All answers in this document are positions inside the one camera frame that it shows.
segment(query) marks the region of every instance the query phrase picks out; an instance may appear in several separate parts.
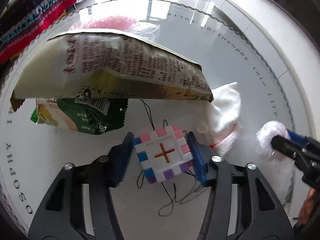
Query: pink square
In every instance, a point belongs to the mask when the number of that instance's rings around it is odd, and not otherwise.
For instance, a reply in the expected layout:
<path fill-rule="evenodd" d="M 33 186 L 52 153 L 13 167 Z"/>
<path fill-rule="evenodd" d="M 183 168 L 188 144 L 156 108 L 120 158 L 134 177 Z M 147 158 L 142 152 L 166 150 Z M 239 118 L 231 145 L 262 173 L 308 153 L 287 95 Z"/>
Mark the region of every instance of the pink square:
<path fill-rule="evenodd" d="M 181 150 L 183 154 L 190 152 L 189 146 L 187 144 L 181 146 Z"/>
<path fill-rule="evenodd" d="M 157 132 L 157 135 L 158 135 L 159 137 L 166 135 L 166 132 L 165 132 L 164 127 L 157 128 L 157 129 L 156 129 L 156 132 Z"/>
<path fill-rule="evenodd" d="M 139 137 L 140 137 L 141 143 L 150 141 L 150 136 L 148 133 L 143 133 L 139 135 Z"/>
<path fill-rule="evenodd" d="M 176 134 L 177 139 L 180 139 L 183 137 L 183 132 L 181 130 L 175 131 L 174 133 Z"/>

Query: person's hand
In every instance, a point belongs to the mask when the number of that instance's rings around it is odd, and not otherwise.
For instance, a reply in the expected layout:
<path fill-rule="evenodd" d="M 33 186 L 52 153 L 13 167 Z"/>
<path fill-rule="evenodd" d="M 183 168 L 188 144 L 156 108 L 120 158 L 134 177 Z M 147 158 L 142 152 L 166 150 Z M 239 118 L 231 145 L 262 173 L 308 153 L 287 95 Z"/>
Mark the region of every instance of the person's hand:
<path fill-rule="evenodd" d="M 314 208 L 313 196 L 315 195 L 315 193 L 316 193 L 315 189 L 312 188 L 311 190 L 309 190 L 308 196 L 304 201 L 303 206 L 299 213 L 299 218 L 298 218 L 299 226 L 305 225 L 306 223 L 308 223 L 308 221 L 311 218 L 311 213 Z"/>

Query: silver screw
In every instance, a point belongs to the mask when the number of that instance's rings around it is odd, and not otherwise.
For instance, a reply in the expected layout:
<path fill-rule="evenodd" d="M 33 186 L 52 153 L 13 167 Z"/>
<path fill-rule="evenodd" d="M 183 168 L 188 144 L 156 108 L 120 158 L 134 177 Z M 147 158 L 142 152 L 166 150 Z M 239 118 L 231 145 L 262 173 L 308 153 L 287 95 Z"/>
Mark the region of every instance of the silver screw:
<path fill-rule="evenodd" d="M 64 169 L 65 170 L 71 170 L 73 168 L 73 164 L 72 163 L 67 163 L 66 165 L 64 165 Z"/>
<path fill-rule="evenodd" d="M 102 155 L 102 156 L 99 158 L 99 162 L 105 163 L 108 159 L 109 159 L 109 157 L 108 157 L 107 155 Z"/>
<path fill-rule="evenodd" d="M 222 160 L 221 157 L 220 157 L 220 156 L 217 156 L 217 155 L 216 155 L 216 156 L 212 156 L 211 159 L 212 159 L 212 161 L 214 161 L 215 163 L 219 163 L 219 162 L 221 162 L 221 160 Z"/>
<path fill-rule="evenodd" d="M 248 163 L 248 168 L 250 169 L 250 170 L 255 170 L 256 169 L 256 165 L 254 165 L 253 163 Z"/>

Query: blue square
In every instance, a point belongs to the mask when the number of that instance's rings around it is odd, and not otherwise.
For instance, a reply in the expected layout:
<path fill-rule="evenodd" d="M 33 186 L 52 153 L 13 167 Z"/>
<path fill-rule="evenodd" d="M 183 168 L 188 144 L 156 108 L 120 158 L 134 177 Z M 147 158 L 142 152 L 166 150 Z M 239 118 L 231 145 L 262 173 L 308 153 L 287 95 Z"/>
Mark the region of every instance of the blue square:
<path fill-rule="evenodd" d="M 143 171 L 144 171 L 144 176 L 145 176 L 147 179 L 155 176 L 155 174 L 153 173 L 152 168 L 146 169 L 146 170 L 143 170 Z"/>
<path fill-rule="evenodd" d="M 140 162 L 146 161 L 148 159 L 146 152 L 140 152 L 140 153 L 137 153 L 137 155 Z"/>
<path fill-rule="evenodd" d="M 134 145 L 137 145 L 137 144 L 140 144 L 140 143 L 141 143 L 140 137 L 137 137 L 137 138 L 134 138 L 134 139 L 133 139 L 133 144 L 134 144 Z"/>

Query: orange cross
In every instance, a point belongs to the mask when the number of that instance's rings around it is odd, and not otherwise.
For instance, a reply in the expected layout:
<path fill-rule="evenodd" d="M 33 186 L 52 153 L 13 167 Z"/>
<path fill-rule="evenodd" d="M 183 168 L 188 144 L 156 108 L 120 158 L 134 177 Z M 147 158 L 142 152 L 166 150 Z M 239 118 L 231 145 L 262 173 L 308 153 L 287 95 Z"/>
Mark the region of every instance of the orange cross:
<path fill-rule="evenodd" d="M 170 149 L 169 151 L 165 151 L 162 143 L 160 143 L 160 148 L 162 150 L 162 153 L 155 155 L 155 158 L 158 158 L 160 156 L 164 156 L 165 161 L 167 163 L 169 163 L 169 158 L 167 157 L 167 154 L 173 152 L 174 149 Z"/>

